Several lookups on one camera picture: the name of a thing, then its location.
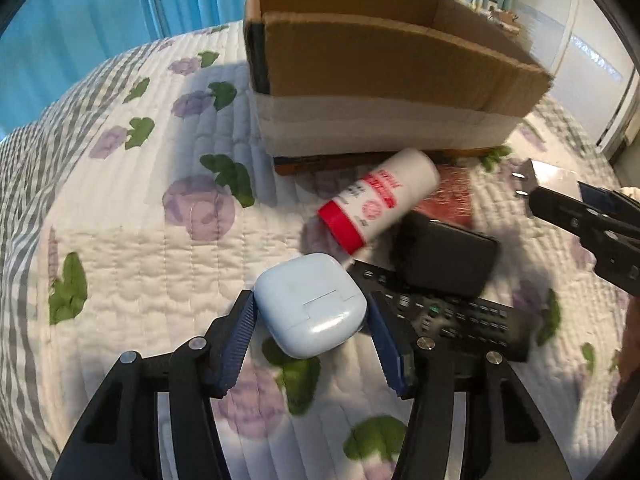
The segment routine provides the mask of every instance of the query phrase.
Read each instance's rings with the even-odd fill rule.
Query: person's arm
[[[626,311],[625,332],[618,361],[620,384],[611,405],[611,414],[619,430],[640,394],[640,298],[633,298]]]

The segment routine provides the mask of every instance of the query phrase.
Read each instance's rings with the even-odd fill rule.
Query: remote control button
[[[454,328],[441,328],[440,335],[448,337],[449,339],[455,339],[458,337],[458,331]]]

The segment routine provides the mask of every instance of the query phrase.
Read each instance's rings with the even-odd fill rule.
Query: striped fabric
[[[34,480],[49,478],[60,450],[38,402],[38,349],[29,283],[40,229],[56,192],[144,60],[162,42],[108,60],[70,88],[40,119],[0,142],[0,432]]]

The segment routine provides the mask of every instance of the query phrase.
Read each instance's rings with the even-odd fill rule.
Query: red cap
[[[366,244],[351,219],[333,200],[327,202],[318,210],[318,216],[347,253],[353,254]]]

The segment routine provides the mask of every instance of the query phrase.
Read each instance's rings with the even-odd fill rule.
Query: bed
[[[615,435],[628,297],[591,272],[576,238],[525,215],[510,176],[532,157],[618,183],[549,97],[507,144],[495,164],[458,161],[475,227],[502,243],[483,296],[555,319],[515,368],[580,479]],[[172,351],[266,268],[331,251],[314,213],[365,170],[273,171],[241,23],[121,54],[0,143],[0,431],[34,479],[50,476],[121,352]],[[386,265],[387,243],[356,256]],[[390,479],[411,403],[386,386],[370,337],[309,360],[308,380],[289,390],[270,344],[258,324],[238,384],[213,401],[233,479]],[[159,427],[163,471],[176,478],[166,399]]]

